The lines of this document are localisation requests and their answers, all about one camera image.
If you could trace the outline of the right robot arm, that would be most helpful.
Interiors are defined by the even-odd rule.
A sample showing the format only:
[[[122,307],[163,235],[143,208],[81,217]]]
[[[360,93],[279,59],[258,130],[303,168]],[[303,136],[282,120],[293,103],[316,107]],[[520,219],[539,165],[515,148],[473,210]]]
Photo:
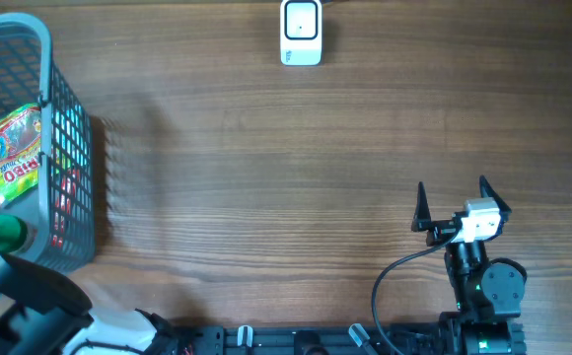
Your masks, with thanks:
[[[479,178],[478,198],[465,202],[448,220],[431,218],[423,183],[417,187],[413,232],[425,232],[428,247],[445,249],[444,260],[457,310],[440,314],[434,335],[436,354],[527,352],[522,312],[527,271],[509,258],[489,258],[486,244],[503,232],[512,209],[486,177]]]

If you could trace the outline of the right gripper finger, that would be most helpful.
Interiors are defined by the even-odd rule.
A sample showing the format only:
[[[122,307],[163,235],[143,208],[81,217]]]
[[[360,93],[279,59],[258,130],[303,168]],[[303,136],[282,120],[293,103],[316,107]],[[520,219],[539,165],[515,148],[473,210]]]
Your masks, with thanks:
[[[501,213],[507,215],[512,213],[510,206],[492,188],[485,176],[479,177],[479,191],[483,198],[492,198],[496,202]]]
[[[412,232],[424,232],[431,228],[432,219],[424,183],[420,181],[417,186],[416,206],[411,222]]]

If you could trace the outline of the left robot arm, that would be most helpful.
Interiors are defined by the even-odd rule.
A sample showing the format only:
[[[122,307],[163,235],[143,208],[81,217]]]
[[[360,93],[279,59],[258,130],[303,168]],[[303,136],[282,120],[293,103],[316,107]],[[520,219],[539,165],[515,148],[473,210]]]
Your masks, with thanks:
[[[0,354],[189,354],[166,319],[106,311],[66,275],[0,251]]]

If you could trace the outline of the green lid jar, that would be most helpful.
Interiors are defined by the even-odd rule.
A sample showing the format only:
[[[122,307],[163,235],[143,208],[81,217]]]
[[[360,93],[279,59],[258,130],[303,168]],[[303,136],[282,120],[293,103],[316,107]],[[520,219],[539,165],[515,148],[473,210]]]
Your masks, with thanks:
[[[14,215],[0,215],[0,252],[21,253],[33,244],[37,229]]]

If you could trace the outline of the red candy bar wrapper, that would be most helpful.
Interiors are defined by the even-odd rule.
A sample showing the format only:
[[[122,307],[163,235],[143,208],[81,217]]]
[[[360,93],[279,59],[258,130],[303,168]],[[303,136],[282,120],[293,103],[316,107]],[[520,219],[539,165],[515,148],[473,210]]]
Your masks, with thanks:
[[[78,191],[81,175],[79,169],[68,168],[64,174],[56,171],[52,176],[55,178],[57,191],[53,192],[51,245],[62,249],[69,225],[68,217],[72,215],[72,203]]]

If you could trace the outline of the green Haribo candy bag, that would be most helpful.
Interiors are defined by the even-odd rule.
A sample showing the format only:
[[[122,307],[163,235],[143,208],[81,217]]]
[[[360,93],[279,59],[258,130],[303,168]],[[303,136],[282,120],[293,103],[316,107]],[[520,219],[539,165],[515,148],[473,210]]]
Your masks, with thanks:
[[[0,206],[38,184],[41,108],[26,104],[0,119]]]

